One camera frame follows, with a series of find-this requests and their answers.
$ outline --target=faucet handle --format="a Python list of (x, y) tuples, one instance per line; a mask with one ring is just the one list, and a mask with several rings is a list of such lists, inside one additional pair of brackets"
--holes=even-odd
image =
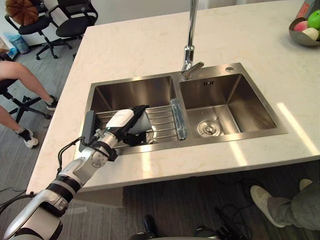
[(202, 68), (204, 65), (205, 65), (205, 64), (204, 64), (202, 61), (200, 61), (200, 62), (198, 62), (197, 64), (195, 64), (195, 65), (193, 65), (192, 67), (190, 67), (188, 70), (182, 70), (182, 71), (180, 72), (180, 75), (181, 75), (181, 77), (182, 77), (183, 79), (189, 80), (189, 79), (191, 79), (191, 74), (192, 74), (193, 72), (195, 72), (196, 70)]

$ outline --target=faucet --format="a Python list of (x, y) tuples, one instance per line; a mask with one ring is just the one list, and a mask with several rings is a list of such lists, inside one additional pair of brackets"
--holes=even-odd
[(190, 19), (189, 19), (189, 34), (188, 42), (184, 47), (184, 62), (181, 70), (181, 77), (184, 80), (191, 79), (191, 74), (202, 68), (204, 63), (198, 62), (196, 65), (192, 66), (194, 61), (194, 51), (195, 46), (193, 45), (193, 38), (195, 33), (196, 16), (197, 16), (198, 0), (190, 0)]

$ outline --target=wire rack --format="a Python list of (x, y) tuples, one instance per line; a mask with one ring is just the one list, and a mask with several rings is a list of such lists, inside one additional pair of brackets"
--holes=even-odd
[[(115, 111), (97, 112), (96, 116), (100, 120), (101, 129), (106, 127), (109, 120), (116, 114)], [(166, 143), (178, 141), (177, 126), (172, 105), (150, 107), (145, 110), (152, 129), (146, 132), (146, 144)], [(123, 148), (128, 145), (120, 142), (115, 148)]]

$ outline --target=chair base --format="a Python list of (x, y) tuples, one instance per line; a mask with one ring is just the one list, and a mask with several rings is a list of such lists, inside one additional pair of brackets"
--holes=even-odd
[(49, 41), (49, 39), (45, 36), (44, 37), (46, 43), (44, 44), (44, 47), (36, 54), (36, 59), (40, 60), (39, 55), (42, 54), (46, 50), (50, 50), (51, 55), (53, 56), (54, 59), (57, 59), (58, 56), (54, 54), (54, 47), (56, 46), (68, 46), (69, 49), (72, 49), (72, 46), (70, 46), (65, 40), (59, 38), (54, 41)]
[(16, 105), (18, 105), (17, 108), (11, 110), (9, 112), (9, 114), (16, 114), (14, 120), (19, 123), (22, 115), (24, 114), (24, 112), (33, 112), (33, 113), (36, 113), (36, 114), (40, 114), (42, 116), (44, 116), (45, 119), (51, 119), (51, 115), (49, 114), (45, 114), (44, 112), (42, 111), (38, 111), (32, 107), (30, 107), (31, 105), (35, 104), (36, 102), (40, 101), (41, 98), (40, 97), (36, 97), (36, 98), (33, 98), (31, 99), (30, 97), (27, 97), (27, 96), (23, 96), (23, 100), (22, 102), (20, 102), (19, 100), (17, 100), (16, 98), (14, 98), (10, 93), (8, 92), (4, 92), (3, 93), (3, 96), (6, 97), (7, 99), (11, 100), (12, 102), (14, 102)]

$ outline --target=person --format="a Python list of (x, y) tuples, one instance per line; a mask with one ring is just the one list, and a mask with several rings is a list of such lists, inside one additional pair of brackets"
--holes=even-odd
[[(57, 99), (49, 95), (36, 76), (21, 63), (0, 61), (0, 81), (5, 79), (19, 79), (27, 89), (44, 100), (48, 110), (54, 111), (56, 109)], [(12, 129), (19, 138), (23, 139), (29, 149), (38, 145), (39, 141), (34, 137), (33, 132), (20, 126), (2, 106), (0, 106), (0, 124)]]
[(320, 231), (320, 183), (302, 179), (299, 189), (292, 200), (273, 197), (257, 185), (251, 187), (250, 193), (256, 206), (274, 226), (294, 225)]

